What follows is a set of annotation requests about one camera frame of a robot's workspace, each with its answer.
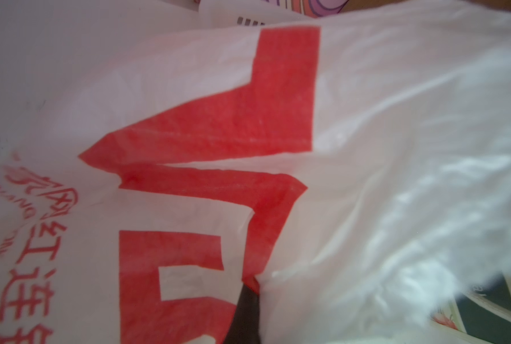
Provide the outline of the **cream canvas tote bag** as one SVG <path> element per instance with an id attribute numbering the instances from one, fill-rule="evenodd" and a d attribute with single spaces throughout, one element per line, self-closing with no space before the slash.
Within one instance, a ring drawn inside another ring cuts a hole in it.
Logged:
<path id="1" fill-rule="evenodd" d="M 431 319 L 469 343 L 511 343 L 511 275 L 501 274 L 489 286 L 473 285 Z"/>

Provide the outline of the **white plastic grocery bag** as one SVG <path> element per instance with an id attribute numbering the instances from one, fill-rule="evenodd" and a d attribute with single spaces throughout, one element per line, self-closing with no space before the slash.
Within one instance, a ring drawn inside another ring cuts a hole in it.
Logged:
<path id="1" fill-rule="evenodd" d="M 511 271 L 511 12 L 406 1 L 73 41 L 0 3 L 0 343 L 262 343 L 427 325 Z"/>

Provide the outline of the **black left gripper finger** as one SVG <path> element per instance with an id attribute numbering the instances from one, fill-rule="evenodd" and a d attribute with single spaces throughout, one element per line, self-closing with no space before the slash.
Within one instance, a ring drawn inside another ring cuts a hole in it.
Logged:
<path id="1" fill-rule="evenodd" d="M 223 344 L 261 344 L 259 295 L 244 285 Z"/>

